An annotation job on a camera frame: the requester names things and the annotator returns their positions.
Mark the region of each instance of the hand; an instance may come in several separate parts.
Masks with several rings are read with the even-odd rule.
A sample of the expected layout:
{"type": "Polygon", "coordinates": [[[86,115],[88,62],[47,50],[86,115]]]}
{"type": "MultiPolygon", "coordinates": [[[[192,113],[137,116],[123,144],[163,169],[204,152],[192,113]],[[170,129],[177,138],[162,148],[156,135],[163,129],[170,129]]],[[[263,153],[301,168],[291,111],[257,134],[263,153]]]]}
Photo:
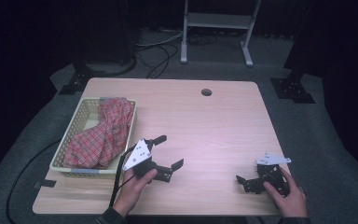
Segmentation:
{"type": "Polygon", "coordinates": [[[281,171],[289,185],[290,193],[283,198],[269,182],[263,183],[264,188],[277,204],[282,217],[308,217],[305,194],[298,189],[295,180],[283,168],[281,171]]]}
{"type": "Polygon", "coordinates": [[[126,171],[124,174],[124,181],[128,181],[121,188],[121,192],[117,197],[115,204],[113,204],[113,209],[115,209],[118,213],[121,214],[122,217],[126,217],[127,214],[133,209],[136,203],[141,196],[142,190],[146,186],[146,184],[150,183],[153,178],[157,175],[157,170],[153,169],[147,172],[142,178],[138,179],[137,176],[132,178],[134,172],[132,169],[126,171]]]}

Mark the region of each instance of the table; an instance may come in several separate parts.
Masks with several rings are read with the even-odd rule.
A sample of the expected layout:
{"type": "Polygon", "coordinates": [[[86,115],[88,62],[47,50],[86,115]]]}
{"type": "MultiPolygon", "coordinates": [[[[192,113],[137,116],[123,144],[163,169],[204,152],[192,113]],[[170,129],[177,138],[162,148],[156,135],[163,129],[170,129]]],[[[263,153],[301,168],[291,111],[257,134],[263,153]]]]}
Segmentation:
{"type": "MultiPolygon", "coordinates": [[[[134,143],[167,135],[153,147],[158,165],[185,159],[170,183],[155,180],[145,187],[132,215],[279,214],[267,193],[246,193],[236,180],[236,175],[258,178],[255,160],[265,152],[282,155],[255,83],[92,78],[82,97],[100,96],[136,99],[134,143]],[[202,95],[204,89],[212,95],[202,95]]],[[[101,214],[114,185],[112,179],[64,177],[51,170],[46,180],[57,183],[40,189],[33,207],[37,214],[101,214]]]]}
{"type": "Polygon", "coordinates": [[[181,63],[187,63],[187,30],[188,27],[215,27],[215,28],[229,28],[229,29],[243,29],[247,30],[245,39],[241,41],[241,49],[243,57],[245,58],[246,66],[253,67],[253,61],[248,50],[249,40],[255,26],[255,19],[257,17],[258,9],[260,8],[261,0],[255,1],[255,7],[252,15],[227,15],[227,14],[212,14],[212,13],[197,13],[188,11],[188,0],[185,1],[185,14],[183,21],[183,41],[181,47],[181,63]]]}

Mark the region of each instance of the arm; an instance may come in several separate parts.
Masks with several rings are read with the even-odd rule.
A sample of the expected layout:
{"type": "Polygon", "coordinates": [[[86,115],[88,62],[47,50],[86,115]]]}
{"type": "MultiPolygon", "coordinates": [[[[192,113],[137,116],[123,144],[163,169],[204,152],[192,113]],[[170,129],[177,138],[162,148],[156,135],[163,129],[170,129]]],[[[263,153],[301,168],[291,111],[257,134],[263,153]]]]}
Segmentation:
{"type": "Polygon", "coordinates": [[[132,169],[124,174],[125,183],[118,195],[113,207],[109,207],[106,211],[95,220],[95,224],[121,224],[126,223],[125,217],[133,209],[141,197],[142,190],[146,184],[150,183],[157,175],[157,170],[153,169],[146,173],[142,178],[138,179],[134,176],[132,169]]]}
{"type": "Polygon", "coordinates": [[[298,189],[295,180],[283,168],[281,171],[290,189],[285,198],[270,183],[265,182],[263,185],[281,211],[283,223],[310,223],[305,194],[298,189]]]}

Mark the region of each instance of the white metal frame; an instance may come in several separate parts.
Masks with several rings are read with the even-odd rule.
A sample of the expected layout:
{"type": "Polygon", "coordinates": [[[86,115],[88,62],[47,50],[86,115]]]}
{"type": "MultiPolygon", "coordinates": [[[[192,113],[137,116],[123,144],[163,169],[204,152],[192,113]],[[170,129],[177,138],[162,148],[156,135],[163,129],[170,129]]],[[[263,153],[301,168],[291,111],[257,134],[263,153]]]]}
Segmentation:
{"type": "Polygon", "coordinates": [[[185,2],[185,16],[183,22],[183,41],[181,48],[181,63],[187,63],[187,30],[188,27],[216,27],[216,28],[231,28],[248,30],[246,37],[241,41],[241,48],[243,57],[245,58],[248,67],[253,66],[252,58],[248,50],[249,40],[255,26],[255,19],[257,17],[258,9],[260,8],[261,0],[255,3],[255,9],[250,16],[240,15],[225,15],[225,14],[207,14],[188,12],[188,0],[185,2]]]}

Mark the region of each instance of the person's right hand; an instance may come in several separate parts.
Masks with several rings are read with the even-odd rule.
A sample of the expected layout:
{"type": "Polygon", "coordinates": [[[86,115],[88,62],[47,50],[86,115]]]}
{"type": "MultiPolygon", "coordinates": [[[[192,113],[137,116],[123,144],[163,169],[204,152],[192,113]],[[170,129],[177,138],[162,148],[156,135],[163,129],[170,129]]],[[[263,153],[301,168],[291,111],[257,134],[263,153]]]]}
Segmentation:
{"type": "Polygon", "coordinates": [[[295,180],[283,168],[281,171],[289,185],[290,193],[283,198],[269,182],[263,183],[264,188],[277,204],[282,217],[308,217],[305,194],[298,189],[295,180]]]}

